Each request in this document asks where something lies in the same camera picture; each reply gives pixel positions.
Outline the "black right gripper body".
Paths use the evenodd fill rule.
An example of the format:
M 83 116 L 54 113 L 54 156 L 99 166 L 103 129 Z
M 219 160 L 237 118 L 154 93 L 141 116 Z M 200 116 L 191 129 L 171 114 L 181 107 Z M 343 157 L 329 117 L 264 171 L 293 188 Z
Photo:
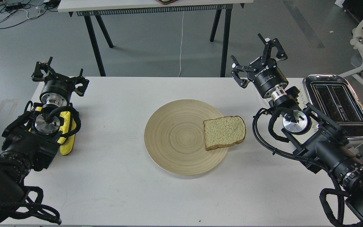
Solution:
M 270 90 L 275 86 L 286 88 L 288 80 L 277 66 L 273 58 L 268 58 L 265 65 L 261 64 L 262 57 L 255 59 L 249 66 L 256 69 L 255 72 L 248 72 L 248 79 L 255 85 L 258 93 L 263 99 L 271 97 Z

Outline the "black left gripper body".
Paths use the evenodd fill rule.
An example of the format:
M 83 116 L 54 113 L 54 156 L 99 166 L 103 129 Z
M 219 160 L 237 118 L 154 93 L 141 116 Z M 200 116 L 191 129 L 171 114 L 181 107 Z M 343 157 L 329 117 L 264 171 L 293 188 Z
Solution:
M 39 96 L 41 103 L 52 105 L 68 105 L 75 84 L 69 79 L 44 79 L 44 86 Z

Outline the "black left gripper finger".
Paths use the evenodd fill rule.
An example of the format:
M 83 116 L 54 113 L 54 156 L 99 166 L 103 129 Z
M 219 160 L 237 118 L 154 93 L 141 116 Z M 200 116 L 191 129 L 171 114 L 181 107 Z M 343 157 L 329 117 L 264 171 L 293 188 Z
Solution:
M 56 79 L 55 71 L 50 66 L 53 57 L 51 56 L 46 63 L 36 62 L 34 72 L 32 73 L 33 82 L 47 82 Z
M 83 76 L 83 69 L 80 69 L 79 76 L 70 78 L 70 91 L 78 96 L 84 96 L 89 85 L 89 80 Z

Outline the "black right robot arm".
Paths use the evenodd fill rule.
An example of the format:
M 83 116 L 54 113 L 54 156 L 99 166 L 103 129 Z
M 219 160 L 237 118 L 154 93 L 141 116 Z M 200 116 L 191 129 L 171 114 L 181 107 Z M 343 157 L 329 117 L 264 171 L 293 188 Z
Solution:
M 334 188 L 321 190 L 319 200 L 324 213 L 335 227 L 344 227 L 344 205 L 359 219 L 353 227 L 363 227 L 363 161 L 360 154 L 353 154 L 345 129 L 311 103 L 299 107 L 299 90 L 287 89 L 288 80 L 277 62 L 287 55 L 277 38 L 264 39 L 262 56 L 249 66 L 241 65 L 235 56 L 231 76 L 238 85 L 246 88 L 252 82 L 263 99 L 270 99 L 270 108 L 261 108 L 253 117 L 252 131 L 256 140 L 273 154 L 301 162 L 308 170 L 323 170 L 331 178 Z M 258 119 L 270 114 L 268 132 L 277 141 L 291 142 L 295 150 L 287 153 L 275 148 L 258 131 Z

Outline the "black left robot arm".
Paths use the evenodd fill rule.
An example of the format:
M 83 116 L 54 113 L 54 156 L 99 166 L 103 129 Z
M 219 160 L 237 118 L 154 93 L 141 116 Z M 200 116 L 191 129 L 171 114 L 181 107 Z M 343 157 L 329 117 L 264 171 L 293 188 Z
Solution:
M 46 63 L 37 62 L 32 80 L 43 82 L 40 102 L 27 103 L 15 121 L 2 133 L 5 141 L 0 154 L 0 223 L 7 218 L 35 217 L 61 224 L 59 212 L 42 204 L 43 190 L 25 186 L 31 170 L 42 171 L 52 163 L 56 154 L 69 153 L 82 122 L 79 112 L 70 102 L 72 93 L 84 96 L 89 80 L 80 70 L 79 76 L 68 77 Z

